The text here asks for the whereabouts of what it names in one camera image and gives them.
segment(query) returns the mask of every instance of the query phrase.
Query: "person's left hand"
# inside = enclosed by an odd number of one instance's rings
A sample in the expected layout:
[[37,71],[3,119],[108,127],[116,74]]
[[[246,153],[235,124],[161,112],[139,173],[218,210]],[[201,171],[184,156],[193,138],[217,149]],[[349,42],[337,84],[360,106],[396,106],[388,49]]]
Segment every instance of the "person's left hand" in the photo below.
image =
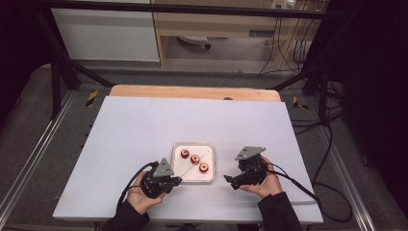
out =
[[135,183],[133,183],[132,185],[136,187],[129,189],[128,195],[127,195],[127,200],[129,201],[129,203],[141,215],[145,214],[147,210],[153,205],[162,203],[163,198],[166,195],[166,193],[163,192],[156,199],[152,199],[143,193],[143,191],[140,188],[140,181],[143,178],[145,173],[146,172],[143,171],[139,174],[139,176],[135,180]]

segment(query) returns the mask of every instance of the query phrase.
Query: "aluminum rail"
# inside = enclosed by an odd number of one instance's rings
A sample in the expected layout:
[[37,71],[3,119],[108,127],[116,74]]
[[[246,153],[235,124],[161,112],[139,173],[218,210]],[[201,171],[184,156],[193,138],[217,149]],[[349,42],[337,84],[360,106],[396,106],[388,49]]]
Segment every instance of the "aluminum rail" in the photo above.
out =
[[25,187],[27,186],[31,176],[37,168],[39,161],[41,160],[42,155],[48,147],[48,144],[51,142],[54,134],[59,128],[69,106],[71,100],[75,94],[75,91],[70,91],[64,98],[62,103],[62,109],[60,113],[54,120],[51,120],[48,123],[47,128],[39,139],[36,147],[28,158],[26,164],[18,174],[13,185],[9,189],[8,193],[4,197],[3,201],[0,204],[0,230],[3,229],[6,224],[7,219],[9,218],[15,204],[18,201],[18,198],[23,193]]
[[260,17],[288,17],[309,19],[339,19],[343,13],[331,12],[304,12],[282,11],[274,9],[210,7],[192,5],[143,4],[143,3],[116,3],[64,0],[37,0],[37,5],[53,9],[116,11],[116,12],[151,12],[151,13],[198,13],[241,15]]

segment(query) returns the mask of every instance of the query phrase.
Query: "white tray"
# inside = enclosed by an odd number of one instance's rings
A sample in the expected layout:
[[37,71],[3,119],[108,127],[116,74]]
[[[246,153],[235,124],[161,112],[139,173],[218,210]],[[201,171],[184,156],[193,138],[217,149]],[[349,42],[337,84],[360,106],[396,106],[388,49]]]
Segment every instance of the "white tray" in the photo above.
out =
[[[187,149],[190,152],[188,158],[181,156],[181,151]],[[198,164],[191,162],[191,156],[200,157]],[[208,171],[201,172],[200,164],[206,163]],[[210,183],[216,177],[216,158],[214,146],[206,142],[177,142],[173,146],[171,157],[171,167],[174,170],[174,176],[183,179],[181,184],[205,184]]]

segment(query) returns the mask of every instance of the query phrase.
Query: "black stand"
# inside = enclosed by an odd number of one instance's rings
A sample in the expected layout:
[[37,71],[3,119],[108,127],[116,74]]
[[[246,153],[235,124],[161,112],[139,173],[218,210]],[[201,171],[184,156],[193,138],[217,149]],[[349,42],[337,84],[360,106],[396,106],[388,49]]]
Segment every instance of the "black stand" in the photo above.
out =
[[79,81],[75,70],[85,74],[92,80],[105,87],[113,87],[115,85],[69,58],[69,56],[67,55],[67,51],[59,43],[59,40],[56,38],[55,33],[48,24],[47,19],[44,16],[43,7],[39,7],[34,4],[32,6],[26,7],[29,9],[27,13],[29,13],[31,16],[29,18],[34,19],[34,23],[37,23],[38,27],[41,29],[46,38],[45,42],[48,43],[51,47],[50,56],[54,61],[51,64],[53,92],[53,112],[51,115],[51,119],[54,119],[61,109],[60,77],[63,78],[66,87],[71,90],[78,89],[81,86],[81,82]]

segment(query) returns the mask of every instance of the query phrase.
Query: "person's right hand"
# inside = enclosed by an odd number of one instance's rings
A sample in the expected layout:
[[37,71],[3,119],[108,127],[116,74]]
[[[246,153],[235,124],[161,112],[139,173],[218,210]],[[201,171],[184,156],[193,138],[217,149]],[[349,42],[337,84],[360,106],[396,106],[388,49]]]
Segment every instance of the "person's right hand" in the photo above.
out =
[[[268,158],[264,157],[261,155],[261,158],[264,160],[264,162],[267,164],[269,170],[274,170],[273,165],[271,164],[271,161],[268,160]],[[247,191],[250,193],[256,193],[259,195],[261,198],[264,198],[265,196],[272,194],[278,194],[281,193],[282,186],[279,182],[279,178],[276,174],[273,173],[268,173],[267,177],[265,177],[264,182],[260,185],[242,185],[240,186],[240,189],[243,191]]]

